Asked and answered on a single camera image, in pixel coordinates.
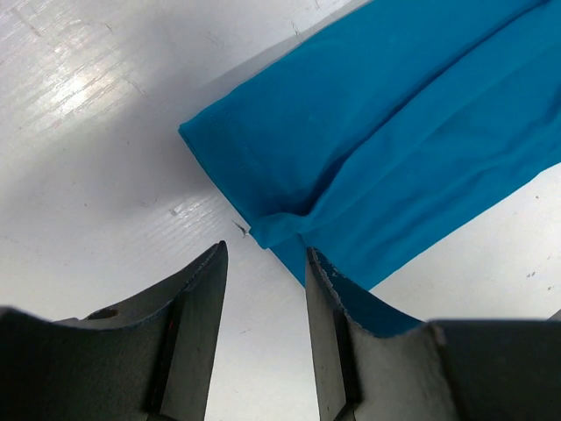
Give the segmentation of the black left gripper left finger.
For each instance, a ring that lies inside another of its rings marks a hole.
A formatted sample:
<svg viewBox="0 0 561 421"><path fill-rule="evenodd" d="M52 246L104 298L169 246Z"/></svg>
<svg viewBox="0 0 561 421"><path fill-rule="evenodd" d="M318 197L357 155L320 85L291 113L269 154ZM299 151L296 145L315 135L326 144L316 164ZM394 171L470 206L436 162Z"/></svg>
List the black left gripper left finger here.
<svg viewBox="0 0 561 421"><path fill-rule="evenodd" d="M202 420L228 270L224 242L86 318L1 309L4 420Z"/></svg>

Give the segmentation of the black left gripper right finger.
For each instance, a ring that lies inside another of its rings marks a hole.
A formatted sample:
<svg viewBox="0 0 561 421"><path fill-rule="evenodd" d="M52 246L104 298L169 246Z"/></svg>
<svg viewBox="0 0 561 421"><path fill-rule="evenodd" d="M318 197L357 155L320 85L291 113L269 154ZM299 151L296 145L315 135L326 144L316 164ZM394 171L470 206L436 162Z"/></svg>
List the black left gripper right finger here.
<svg viewBox="0 0 561 421"><path fill-rule="evenodd" d="M305 288L321 419L559 419L557 320L423 322L312 248Z"/></svg>

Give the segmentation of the blue t shirt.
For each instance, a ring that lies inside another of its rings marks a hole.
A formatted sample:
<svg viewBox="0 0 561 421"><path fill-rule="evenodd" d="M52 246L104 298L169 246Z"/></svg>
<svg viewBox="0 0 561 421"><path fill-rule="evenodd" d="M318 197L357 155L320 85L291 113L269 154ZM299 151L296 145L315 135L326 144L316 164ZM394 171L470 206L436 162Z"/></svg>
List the blue t shirt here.
<svg viewBox="0 0 561 421"><path fill-rule="evenodd" d="M297 279L370 289L560 161L557 1L373 1L179 128Z"/></svg>

